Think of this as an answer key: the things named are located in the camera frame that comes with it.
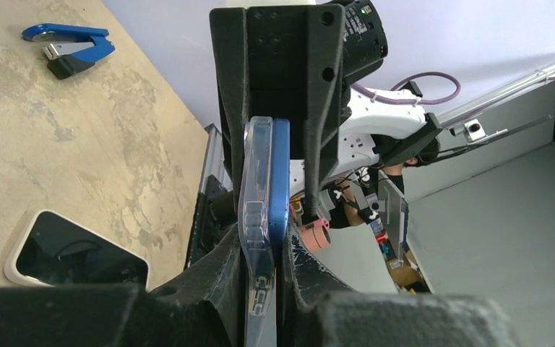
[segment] black screen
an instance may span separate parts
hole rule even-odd
[[[52,286],[138,283],[147,263],[132,253],[48,211],[37,217],[16,261],[20,274]]]

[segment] person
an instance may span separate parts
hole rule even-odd
[[[405,194],[405,182],[403,181],[403,171],[406,168],[419,168],[421,166],[427,166],[430,162],[437,158],[440,151],[439,141],[433,139],[422,151],[420,154],[416,155],[415,157],[407,160],[404,163],[397,164],[394,166],[382,168],[382,171],[386,174],[388,179],[392,181],[393,184],[403,193]],[[378,175],[377,173],[374,174],[373,168],[367,168],[367,171],[370,175],[371,180],[377,180]],[[343,179],[339,186],[343,189],[343,196],[347,200],[356,201],[354,197],[354,193],[348,187],[352,184],[352,181],[348,179]],[[354,207],[347,205],[345,203],[341,204],[343,206],[336,206],[333,210],[330,211],[331,220],[330,220],[330,228],[331,229],[341,229],[341,228],[348,228],[351,226],[359,226],[365,223],[365,220],[360,216],[358,210]],[[408,216],[407,213],[405,214],[405,232],[407,233],[407,221]]]

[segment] stapler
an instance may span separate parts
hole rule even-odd
[[[43,48],[48,69],[59,80],[89,69],[116,50],[106,39],[109,31],[94,27],[78,27],[43,23],[22,31],[26,41],[53,41]]]

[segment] beige tabletop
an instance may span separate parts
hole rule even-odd
[[[116,51],[67,80],[44,22],[103,27]],[[150,287],[184,266],[207,135],[100,0],[0,0],[0,285],[29,214],[51,209],[148,260]]]

